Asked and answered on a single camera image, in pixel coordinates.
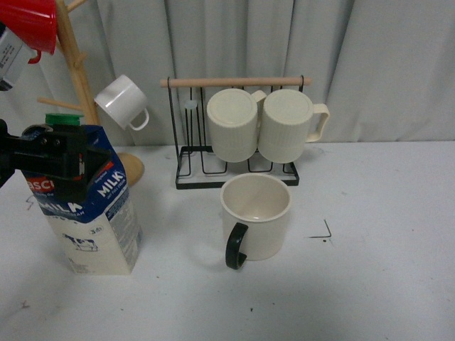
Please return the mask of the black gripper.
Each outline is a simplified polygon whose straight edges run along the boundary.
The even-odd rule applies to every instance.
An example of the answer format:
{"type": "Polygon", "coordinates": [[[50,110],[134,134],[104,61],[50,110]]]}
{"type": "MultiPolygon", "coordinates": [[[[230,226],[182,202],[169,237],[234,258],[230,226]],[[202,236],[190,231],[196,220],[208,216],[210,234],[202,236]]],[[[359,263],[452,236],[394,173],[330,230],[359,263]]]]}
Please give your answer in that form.
{"type": "Polygon", "coordinates": [[[30,126],[21,135],[8,132],[1,120],[1,186],[16,170],[88,171],[81,179],[54,178],[57,200],[81,203],[100,172],[111,161],[111,151],[98,146],[98,126],[30,126]]]}

